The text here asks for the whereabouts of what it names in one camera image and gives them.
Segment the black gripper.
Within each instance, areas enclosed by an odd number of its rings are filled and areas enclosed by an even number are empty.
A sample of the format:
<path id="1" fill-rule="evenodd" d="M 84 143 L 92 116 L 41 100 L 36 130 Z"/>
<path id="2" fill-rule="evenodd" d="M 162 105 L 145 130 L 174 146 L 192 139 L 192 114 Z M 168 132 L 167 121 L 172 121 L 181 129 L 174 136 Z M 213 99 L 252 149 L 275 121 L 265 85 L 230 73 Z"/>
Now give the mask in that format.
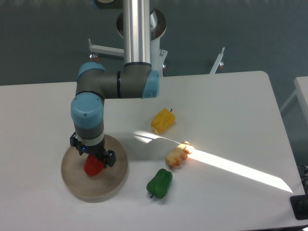
<path id="1" fill-rule="evenodd" d="M 95 156 L 99 161 L 104 163 L 104 168 L 113 167 L 116 163 L 116 154 L 113 150 L 106 151 L 104 138 L 97 144 L 88 145 L 77 138 L 77 134 L 74 132 L 70 137 L 70 146 L 75 147 L 80 155 L 87 153 Z"/>

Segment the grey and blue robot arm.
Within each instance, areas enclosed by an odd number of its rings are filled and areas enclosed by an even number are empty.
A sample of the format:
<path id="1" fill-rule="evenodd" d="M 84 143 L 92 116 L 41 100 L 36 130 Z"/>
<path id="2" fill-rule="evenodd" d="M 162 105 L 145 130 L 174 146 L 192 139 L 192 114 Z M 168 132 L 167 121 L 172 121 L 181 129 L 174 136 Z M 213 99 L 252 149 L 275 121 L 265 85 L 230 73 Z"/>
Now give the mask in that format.
<path id="1" fill-rule="evenodd" d="M 123 1 L 124 70 L 106 73 L 98 63 L 83 64 L 77 76 L 76 94 L 70 114 L 75 132 L 70 145 L 80 155 L 96 157 L 104 167 L 116 162 L 113 150 L 105 149 L 105 99 L 155 98 L 159 94 L 159 72 L 152 69 L 149 0 Z"/>

